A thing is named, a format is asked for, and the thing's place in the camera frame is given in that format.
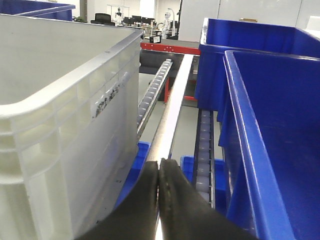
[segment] white plastic crate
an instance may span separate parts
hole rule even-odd
[[[137,152],[140,35],[0,14],[1,240],[71,240],[111,212]]]

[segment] humanoid robot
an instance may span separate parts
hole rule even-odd
[[[176,35],[176,27],[175,27],[175,13],[171,8],[168,8],[169,11],[172,11],[173,14],[173,26],[172,26],[172,36]],[[171,13],[169,11],[166,11],[164,14],[164,21],[163,21],[163,27],[162,27],[162,38],[166,39],[168,37],[169,31],[170,31],[170,17]]]

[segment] black chair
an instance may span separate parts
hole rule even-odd
[[[90,21],[92,24],[103,24],[109,26],[115,26],[116,24],[111,21],[111,15],[106,13],[96,13],[94,20]]]

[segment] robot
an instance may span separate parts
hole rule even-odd
[[[171,8],[168,8],[168,11],[165,12],[164,14],[164,21],[163,21],[163,27],[162,27],[162,38],[163,39],[166,39],[168,34],[169,34],[169,31],[170,31],[170,23],[171,23],[171,20],[170,20],[170,17],[171,17],[171,13],[169,11],[172,11],[172,14],[173,14],[173,22],[175,22],[175,13],[174,11],[171,9]],[[172,36],[175,36],[176,35],[176,27],[175,27],[175,24],[173,24],[173,27],[172,27]]]
[[[120,24],[123,20],[122,18],[122,13],[120,12],[121,11],[121,8],[118,7],[118,12],[116,12],[114,14],[114,21],[117,23],[117,24]]]

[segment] gravity roller track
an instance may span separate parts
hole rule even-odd
[[[214,113],[199,109],[192,184],[212,208],[215,208],[214,159]]]

